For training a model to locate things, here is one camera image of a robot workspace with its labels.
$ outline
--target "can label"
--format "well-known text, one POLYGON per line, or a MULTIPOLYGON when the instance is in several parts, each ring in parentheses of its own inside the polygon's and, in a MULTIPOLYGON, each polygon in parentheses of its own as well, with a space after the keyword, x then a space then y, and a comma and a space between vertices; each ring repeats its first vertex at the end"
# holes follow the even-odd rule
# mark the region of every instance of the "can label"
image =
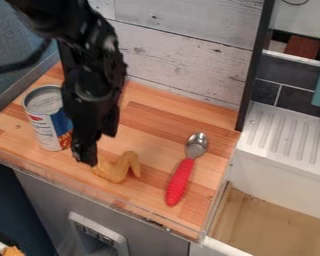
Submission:
MULTIPOLYGON (((39 87, 35 90, 42 90, 43 87, 39 87)), ((49 95, 42 95, 38 94, 38 97, 36 98, 36 102, 40 103, 40 100, 48 100, 49 97, 47 96, 53 96, 54 97, 54 92, 52 91, 53 95, 49 93, 49 95)), ((71 138, 72 138, 72 130, 73 130, 73 125, 72 122, 69 118, 66 117, 64 109, 62 107, 62 103, 59 104, 59 102, 55 102, 54 106, 56 106, 56 109, 58 111, 50 114, 41 114, 41 113, 36 113, 36 111, 29 111, 28 104, 27 107, 25 107, 28 119, 30 123, 33 125, 36 137, 40 143, 40 145, 47 150, 50 151, 58 151, 65 149, 70 146, 71 144, 71 138)), ((46 109, 43 107, 44 105, 42 102, 40 103, 40 106, 38 105, 37 107, 40 108, 40 111, 43 109, 46 109)))

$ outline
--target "white wooden wall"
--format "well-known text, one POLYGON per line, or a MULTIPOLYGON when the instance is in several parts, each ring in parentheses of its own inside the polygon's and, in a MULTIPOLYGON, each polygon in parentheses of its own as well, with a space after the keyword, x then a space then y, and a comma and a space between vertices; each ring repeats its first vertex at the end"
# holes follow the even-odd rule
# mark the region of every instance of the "white wooden wall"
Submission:
POLYGON ((263 0, 90 0, 132 80, 237 109, 263 0))

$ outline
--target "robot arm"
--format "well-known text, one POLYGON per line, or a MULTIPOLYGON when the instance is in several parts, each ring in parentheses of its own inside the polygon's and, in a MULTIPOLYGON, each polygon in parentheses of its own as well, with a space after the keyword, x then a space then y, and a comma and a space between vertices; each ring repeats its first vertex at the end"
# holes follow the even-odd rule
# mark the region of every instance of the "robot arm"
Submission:
POLYGON ((117 133, 126 77, 114 28, 87 0, 6 1, 33 32, 58 41, 64 110, 74 126, 72 152, 77 161, 95 166, 96 141, 102 133, 117 133))

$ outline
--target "butcher block counter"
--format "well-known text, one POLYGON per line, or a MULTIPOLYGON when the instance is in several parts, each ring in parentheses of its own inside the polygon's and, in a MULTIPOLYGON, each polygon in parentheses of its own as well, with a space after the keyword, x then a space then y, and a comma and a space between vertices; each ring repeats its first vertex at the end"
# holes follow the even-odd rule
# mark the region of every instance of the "butcher block counter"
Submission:
MULTIPOLYGON (((62 80, 58 63, 26 92, 44 84, 61 85, 62 80)), ((21 106, 26 92, 0 113, 1 163, 187 238, 198 238, 207 216, 213 214, 211 206, 239 137, 234 131, 237 112, 129 82, 117 137, 102 137, 98 147, 99 155, 111 161, 125 151, 136 152, 141 178, 129 174, 122 183, 113 184, 77 163, 70 149, 40 148, 21 106), (207 134, 208 152, 196 160, 183 200, 169 207, 164 200, 167 183, 185 157, 187 138, 195 132, 207 134)))

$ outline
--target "metal panel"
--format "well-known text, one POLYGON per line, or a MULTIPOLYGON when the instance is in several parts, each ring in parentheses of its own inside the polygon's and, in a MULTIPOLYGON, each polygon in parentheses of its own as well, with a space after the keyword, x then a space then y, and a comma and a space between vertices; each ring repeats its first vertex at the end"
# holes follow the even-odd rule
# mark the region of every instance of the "metal panel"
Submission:
POLYGON ((16 175, 60 256, 80 256, 68 222, 70 211, 124 235, 131 256, 188 255, 189 242, 179 237, 26 174, 16 175))

